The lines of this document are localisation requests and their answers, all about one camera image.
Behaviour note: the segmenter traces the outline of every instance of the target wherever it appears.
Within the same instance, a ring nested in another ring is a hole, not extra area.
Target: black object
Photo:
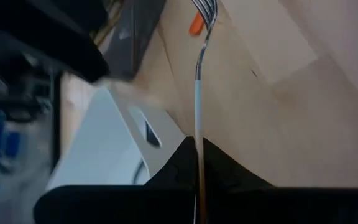
[[[9,51],[4,43],[0,43],[0,81],[11,85],[17,77],[32,68],[31,64],[19,52]]]
[[[358,223],[358,189],[281,188],[204,140],[209,223]]]
[[[48,17],[25,0],[0,0],[0,45],[26,52],[88,82],[108,75],[109,68],[89,36]]]
[[[61,120],[61,108],[62,108],[62,76],[63,72],[57,72],[53,79],[53,86],[52,86],[52,105],[53,105],[53,111],[52,111],[52,151],[51,151],[51,173],[55,169],[59,159],[60,159],[60,153],[61,153],[61,126],[60,126],[60,120]]]
[[[146,141],[150,143],[154,147],[160,147],[160,141],[157,139],[154,134],[152,128],[149,126],[148,122],[146,122]]]
[[[41,106],[36,100],[24,101],[22,98],[1,98],[0,110],[6,114],[7,121],[29,123],[37,119]]]
[[[193,223],[197,152],[186,138],[143,186],[65,186],[47,192],[34,208],[46,223]]]
[[[120,19],[104,54],[111,76],[132,80],[140,68],[166,0],[125,0]]]
[[[37,202],[35,221],[193,223],[194,144],[186,138],[144,186],[54,189]],[[358,189],[274,187],[206,139],[204,148],[208,223],[358,223]]]
[[[100,0],[51,0],[51,2],[72,18],[88,35],[99,31],[108,20],[107,11]]]

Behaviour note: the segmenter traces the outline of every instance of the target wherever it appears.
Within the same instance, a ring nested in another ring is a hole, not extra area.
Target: wire bundle
[[[198,152],[198,178],[199,178],[199,205],[200,223],[206,223],[205,205],[205,181],[204,181],[204,145],[202,134],[201,117],[201,67],[204,59],[205,50],[208,46],[209,37],[218,16],[218,4],[216,0],[192,0],[199,10],[201,17],[207,27],[208,33],[205,37],[203,48],[198,56],[195,80],[195,141]]]

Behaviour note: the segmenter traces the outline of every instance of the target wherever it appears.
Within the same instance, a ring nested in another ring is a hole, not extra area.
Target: blue object
[[[5,156],[10,159],[15,159],[19,152],[20,133],[11,132],[6,138]]]

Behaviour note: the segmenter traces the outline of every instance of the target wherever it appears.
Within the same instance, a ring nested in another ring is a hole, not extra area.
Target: wooden board
[[[358,89],[358,0],[281,0]]]
[[[167,1],[133,83],[189,135],[204,39],[188,35],[195,14],[191,1]],[[204,135],[272,184],[358,187],[358,91],[342,69],[322,54],[271,83],[248,47],[219,4],[203,66]]]
[[[317,59],[287,10],[276,0],[222,0],[238,34],[269,83]]]

